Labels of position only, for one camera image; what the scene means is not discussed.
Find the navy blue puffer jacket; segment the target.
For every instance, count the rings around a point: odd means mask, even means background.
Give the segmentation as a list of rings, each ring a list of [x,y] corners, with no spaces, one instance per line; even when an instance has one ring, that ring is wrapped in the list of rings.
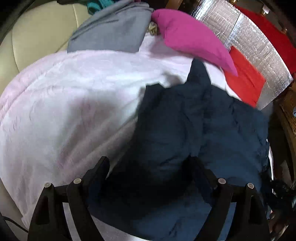
[[[267,135],[266,116],[212,85],[194,59],[185,83],[146,88],[128,150],[90,189],[90,213],[145,240],[195,240],[211,210],[202,171],[252,183],[263,204]]]

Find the white embossed bedspread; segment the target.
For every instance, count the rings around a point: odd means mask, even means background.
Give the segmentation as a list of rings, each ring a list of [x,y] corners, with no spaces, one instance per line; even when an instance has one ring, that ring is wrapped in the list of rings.
[[[182,83],[190,64],[145,36],[135,54],[59,52],[18,74],[1,95],[1,179],[24,225],[46,181],[64,184],[119,151],[146,84]]]

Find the red pillow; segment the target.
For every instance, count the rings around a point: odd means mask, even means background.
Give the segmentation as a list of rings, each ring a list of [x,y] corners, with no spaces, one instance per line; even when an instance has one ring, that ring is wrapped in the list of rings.
[[[226,82],[243,102],[255,108],[265,84],[265,78],[234,46],[230,48],[229,54],[238,76],[225,71]]]

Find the red blanket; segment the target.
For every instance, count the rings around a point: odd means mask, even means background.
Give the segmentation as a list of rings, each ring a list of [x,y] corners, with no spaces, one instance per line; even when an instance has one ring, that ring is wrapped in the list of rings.
[[[288,67],[291,75],[295,74],[295,46],[288,38],[288,35],[282,33],[276,26],[267,20],[265,16],[249,11],[240,6],[235,7],[250,18],[257,27],[259,27],[259,29],[265,34],[267,39],[269,39],[274,48],[277,50]]]

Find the cream leather sofa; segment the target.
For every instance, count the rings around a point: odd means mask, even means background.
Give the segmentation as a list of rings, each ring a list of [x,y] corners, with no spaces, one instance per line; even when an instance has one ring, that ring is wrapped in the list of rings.
[[[25,11],[1,42],[1,91],[27,66],[66,50],[71,35],[89,17],[82,4],[56,1]]]

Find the silver foil insulation sheet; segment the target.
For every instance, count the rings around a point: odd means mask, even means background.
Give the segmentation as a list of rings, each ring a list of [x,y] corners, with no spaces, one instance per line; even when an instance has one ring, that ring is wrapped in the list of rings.
[[[227,49],[235,47],[264,76],[257,102],[263,109],[293,81],[288,67],[265,34],[246,15],[227,1],[197,1],[191,16],[203,22]]]

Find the magenta pillow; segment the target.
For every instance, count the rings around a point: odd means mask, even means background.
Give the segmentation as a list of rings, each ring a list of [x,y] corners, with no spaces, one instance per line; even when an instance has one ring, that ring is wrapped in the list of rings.
[[[165,45],[206,60],[237,76],[234,62],[219,38],[201,21],[182,11],[157,9],[152,21],[159,28]]]

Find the grey coat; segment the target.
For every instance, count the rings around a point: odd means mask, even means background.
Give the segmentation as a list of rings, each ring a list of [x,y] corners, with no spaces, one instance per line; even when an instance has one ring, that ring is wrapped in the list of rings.
[[[69,39],[67,52],[113,50],[136,53],[153,11],[145,2],[118,1],[85,21]]]

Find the teal garment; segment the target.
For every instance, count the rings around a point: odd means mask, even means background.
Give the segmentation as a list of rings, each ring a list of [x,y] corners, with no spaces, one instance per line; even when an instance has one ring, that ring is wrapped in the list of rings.
[[[94,15],[96,12],[107,8],[110,5],[113,5],[114,1],[112,0],[92,0],[92,1],[87,1],[86,6],[88,9],[88,13],[91,15]]]

